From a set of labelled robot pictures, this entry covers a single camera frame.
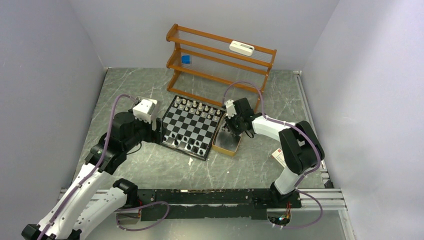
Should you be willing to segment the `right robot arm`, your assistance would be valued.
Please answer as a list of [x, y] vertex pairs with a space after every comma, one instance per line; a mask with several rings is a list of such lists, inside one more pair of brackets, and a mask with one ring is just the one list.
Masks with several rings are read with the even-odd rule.
[[321, 167], [325, 152], [308, 121], [297, 123], [277, 120], [263, 112], [256, 113], [246, 98], [227, 100], [225, 127], [233, 135], [262, 135], [280, 143], [286, 166], [271, 184], [270, 202], [282, 207], [302, 179]]

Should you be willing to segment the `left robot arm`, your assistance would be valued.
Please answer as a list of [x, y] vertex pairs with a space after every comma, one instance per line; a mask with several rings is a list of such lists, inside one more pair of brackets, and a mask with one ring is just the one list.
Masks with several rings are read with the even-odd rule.
[[137, 119], [131, 111], [117, 113], [108, 131], [87, 155], [80, 172], [56, 206], [37, 224], [28, 224], [21, 235], [26, 240], [84, 240], [116, 210], [140, 207], [138, 186], [121, 178], [96, 203], [88, 203], [127, 159], [128, 152], [142, 142], [160, 144], [163, 120]]

